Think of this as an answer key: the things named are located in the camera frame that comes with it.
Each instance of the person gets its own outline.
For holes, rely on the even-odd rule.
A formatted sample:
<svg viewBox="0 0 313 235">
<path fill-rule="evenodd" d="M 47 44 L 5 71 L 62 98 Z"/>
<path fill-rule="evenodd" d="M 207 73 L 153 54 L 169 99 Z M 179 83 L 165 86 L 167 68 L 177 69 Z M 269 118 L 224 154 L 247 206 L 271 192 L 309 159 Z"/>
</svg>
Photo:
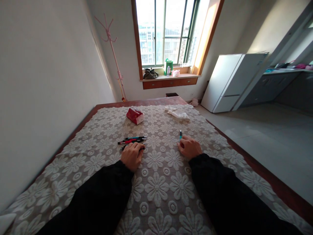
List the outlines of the person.
<svg viewBox="0 0 313 235">
<path fill-rule="evenodd" d="M 117 163 L 102 167 L 79 187 L 67 208 L 38 234 L 113 234 L 128 202 L 144 145 L 129 144 Z M 196 190 L 217 234 L 301 234 L 241 182 L 230 168 L 183 136 L 177 147 L 189 160 Z"/>
</svg>

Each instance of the white floral tablecloth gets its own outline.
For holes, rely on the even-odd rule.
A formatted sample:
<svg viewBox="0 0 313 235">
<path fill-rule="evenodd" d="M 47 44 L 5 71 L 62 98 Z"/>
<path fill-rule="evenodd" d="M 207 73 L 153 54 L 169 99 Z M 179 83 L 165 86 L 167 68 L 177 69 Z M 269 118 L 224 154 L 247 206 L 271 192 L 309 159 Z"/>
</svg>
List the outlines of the white floral tablecloth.
<svg viewBox="0 0 313 235">
<path fill-rule="evenodd" d="M 126 118 L 128 107 L 102 108 L 64 147 L 36 181 L 4 213 L 16 213 L 7 234 L 35 234 L 45 223 L 67 207 L 75 190 L 96 171 L 116 163 L 121 157 L 117 142 L 125 137 L 145 135 L 146 149 L 135 173 L 127 209 L 117 234 L 209 234 L 213 229 L 191 179 L 188 162 L 176 143 L 179 131 L 197 140 L 205 153 L 233 169 L 275 214 L 312 234 L 312 227 L 289 209 L 270 184 L 247 165 L 206 119 L 191 105 L 181 108 L 190 122 L 179 121 L 164 107 L 140 106 L 145 121 L 135 125 Z"/>
</svg>

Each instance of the coat rack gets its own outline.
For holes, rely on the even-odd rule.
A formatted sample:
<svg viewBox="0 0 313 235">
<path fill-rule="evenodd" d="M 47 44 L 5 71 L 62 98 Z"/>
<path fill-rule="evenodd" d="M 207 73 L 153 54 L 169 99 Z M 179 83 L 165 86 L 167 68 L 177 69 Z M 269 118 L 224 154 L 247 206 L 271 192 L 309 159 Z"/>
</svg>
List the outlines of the coat rack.
<svg viewBox="0 0 313 235">
<path fill-rule="evenodd" d="M 115 77 L 115 79 L 118 81 L 118 84 L 120 85 L 120 90 L 121 90 L 121 94 L 122 94 L 122 101 L 123 101 L 123 102 L 126 102 L 127 99 L 126 99 L 126 93 L 125 93 L 124 86 L 123 86 L 123 76 L 121 75 L 121 72 L 120 72 L 120 70 L 119 70 L 119 68 L 118 68 L 118 64 L 117 64 L 115 52 L 114 52 L 113 45 L 112 45 L 112 42 L 116 42 L 117 37 L 115 38 L 115 40 L 112 40 L 112 39 L 111 39 L 111 33 L 110 33 L 110 26 L 111 26 L 111 24 L 112 24 L 112 22 L 113 22 L 113 19 L 111 20 L 111 23 L 110 23 L 109 26 L 108 26 L 108 24 L 107 24 L 107 19 L 106 19 L 105 14 L 104 14 L 104 20 L 105 20 L 105 26 L 106 26 L 106 27 L 101 23 L 100 20 L 98 20 L 97 17 L 95 17 L 95 19 L 103 26 L 103 28 L 105 29 L 105 32 L 107 33 L 107 36 L 108 36 L 108 39 L 107 39 L 107 40 L 105 40 L 103 37 L 101 37 L 101 39 L 102 39 L 103 41 L 105 41 L 105 42 L 110 41 L 111 48 L 112 48 L 113 55 L 114 55 L 114 59 L 115 59 L 115 63 L 116 63 L 116 67 L 117 67 L 117 74 L 118 74 L 118 78 Z"/>
</svg>

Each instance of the white refrigerator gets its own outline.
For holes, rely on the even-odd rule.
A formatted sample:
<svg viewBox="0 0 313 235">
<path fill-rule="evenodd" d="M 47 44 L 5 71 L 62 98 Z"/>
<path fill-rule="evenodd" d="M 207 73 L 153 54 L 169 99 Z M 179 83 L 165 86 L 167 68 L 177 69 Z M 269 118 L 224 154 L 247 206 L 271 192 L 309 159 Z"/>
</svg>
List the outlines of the white refrigerator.
<svg viewBox="0 0 313 235">
<path fill-rule="evenodd" d="M 201 105 L 212 113 L 230 111 L 267 54 L 220 55 Z"/>
</svg>

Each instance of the window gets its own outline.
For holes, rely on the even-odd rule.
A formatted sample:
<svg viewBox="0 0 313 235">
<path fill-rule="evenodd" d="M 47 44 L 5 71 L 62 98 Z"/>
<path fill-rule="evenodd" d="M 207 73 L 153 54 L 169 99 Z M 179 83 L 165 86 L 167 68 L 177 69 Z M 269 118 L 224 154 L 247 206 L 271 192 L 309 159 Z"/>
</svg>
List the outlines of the window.
<svg viewBox="0 0 313 235">
<path fill-rule="evenodd" d="M 197 53 L 194 35 L 200 0 L 136 0 L 143 67 L 192 63 Z"/>
</svg>

